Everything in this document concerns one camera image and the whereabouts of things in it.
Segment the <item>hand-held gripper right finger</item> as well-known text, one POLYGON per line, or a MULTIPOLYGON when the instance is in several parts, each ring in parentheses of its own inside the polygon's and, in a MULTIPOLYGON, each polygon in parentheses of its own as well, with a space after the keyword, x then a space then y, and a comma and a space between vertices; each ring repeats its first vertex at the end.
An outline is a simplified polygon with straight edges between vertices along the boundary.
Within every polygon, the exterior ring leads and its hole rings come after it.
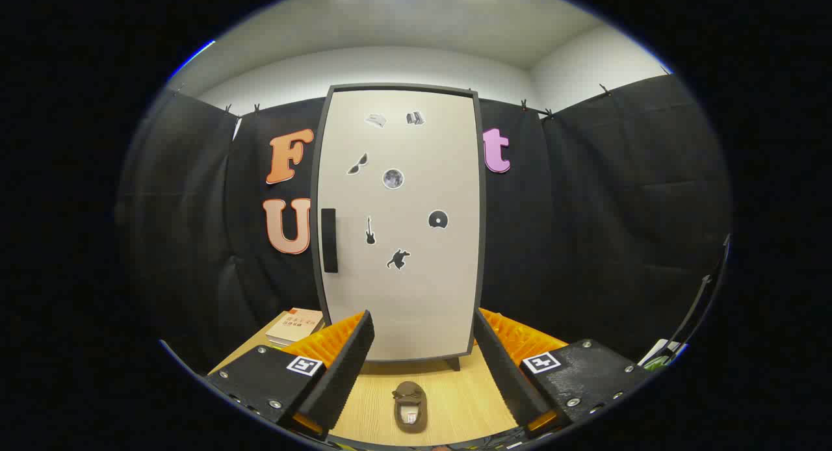
POLYGON ((653 377, 599 341, 560 341, 483 308, 474 310, 473 335, 512 418, 528 438, 582 424, 653 377))

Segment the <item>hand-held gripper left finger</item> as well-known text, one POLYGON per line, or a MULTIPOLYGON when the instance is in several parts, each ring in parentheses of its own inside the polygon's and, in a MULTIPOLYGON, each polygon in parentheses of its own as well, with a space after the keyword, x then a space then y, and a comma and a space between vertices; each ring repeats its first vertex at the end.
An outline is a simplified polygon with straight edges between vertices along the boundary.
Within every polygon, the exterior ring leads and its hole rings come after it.
POLYGON ((256 345, 206 380, 273 424, 324 438, 335 427, 374 341, 369 310, 285 348, 256 345))

